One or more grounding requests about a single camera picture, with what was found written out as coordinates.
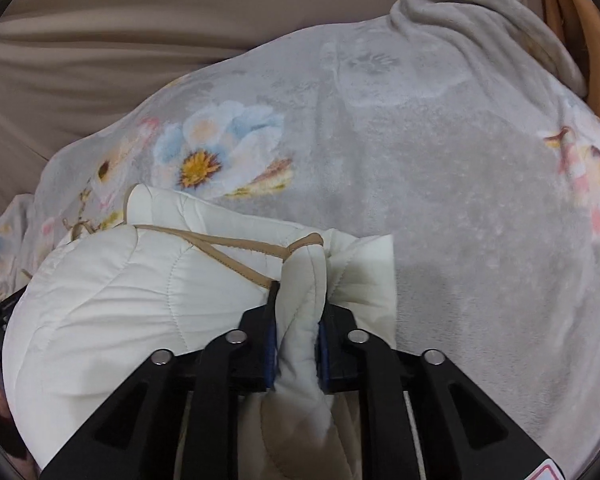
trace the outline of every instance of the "red sticker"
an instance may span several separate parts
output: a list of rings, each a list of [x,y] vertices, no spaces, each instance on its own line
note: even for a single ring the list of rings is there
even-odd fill
[[[564,480],[564,477],[554,461],[548,458],[531,475],[526,477],[525,480]]]

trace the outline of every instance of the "beige trim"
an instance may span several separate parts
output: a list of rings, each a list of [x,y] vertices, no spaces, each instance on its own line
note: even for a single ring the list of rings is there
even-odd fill
[[[324,240],[318,233],[311,233],[310,235],[305,236],[304,238],[300,238],[293,242],[289,247],[286,248],[288,252],[288,256],[284,258],[285,260],[291,256],[291,254],[298,250],[300,247],[306,247],[307,245],[320,245],[324,247]]]
[[[149,231],[156,231],[159,233],[176,235],[186,240],[194,247],[199,248],[207,256],[213,258],[215,261],[223,264],[225,267],[237,272],[242,277],[249,280],[251,283],[255,283],[257,286],[262,288],[271,288],[271,282],[273,281],[268,276],[251,269],[251,267],[234,260],[230,256],[227,256],[223,252],[219,251],[213,245],[220,245],[223,247],[233,247],[238,249],[245,249],[248,251],[256,251],[258,253],[268,254],[277,258],[286,260],[291,254],[307,245],[323,245],[324,241],[318,233],[312,233],[304,238],[300,238],[295,241],[289,247],[282,247],[273,244],[267,244],[265,242],[257,242],[256,240],[243,240],[240,238],[224,238],[219,236],[204,235],[194,233],[191,231],[183,231],[180,229],[173,229],[169,227],[160,227],[155,225],[138,224],[134,226],[136,229],[146,229]]]

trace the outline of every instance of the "metal screw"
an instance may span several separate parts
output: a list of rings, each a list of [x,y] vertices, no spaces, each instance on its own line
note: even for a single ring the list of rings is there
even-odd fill
[[[427,350],[424,352],[424,359],[430,365],[441,365],[446,357],[440,350]]]
[[[369,334],[364,330],[352,330],[347,334],[347,337],[352,343],[366,343],[369,341]]]
[[[247,341],[247,334],[242,330],[231,330],[231,332],[227,333],[227,335],[224,337],[232,345],[237,345]]]
[[[173,354],[170,350],[156,350],[151,354],[151,362],[154,365],[165,365],[171,361],[172,357]]]

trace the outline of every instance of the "beige fabric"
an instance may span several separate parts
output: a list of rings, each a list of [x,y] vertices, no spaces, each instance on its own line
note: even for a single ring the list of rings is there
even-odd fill
[[[546,22],[589,83],[587,104],[600,117],[600,11],[592,0],[544,0]]]
[[[0,20],[0,212],[57,150],[178,76],[395,1],[14,0]]]

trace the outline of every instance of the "gray fleece blanket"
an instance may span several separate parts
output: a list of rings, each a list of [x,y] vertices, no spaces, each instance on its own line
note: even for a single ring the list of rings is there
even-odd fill
[[[574,478],[600,448],[600,121],[515,0],[399,0],[181,78],[0,219],[0,298],[136,182],[394,234],[398,348],[440,348]]]

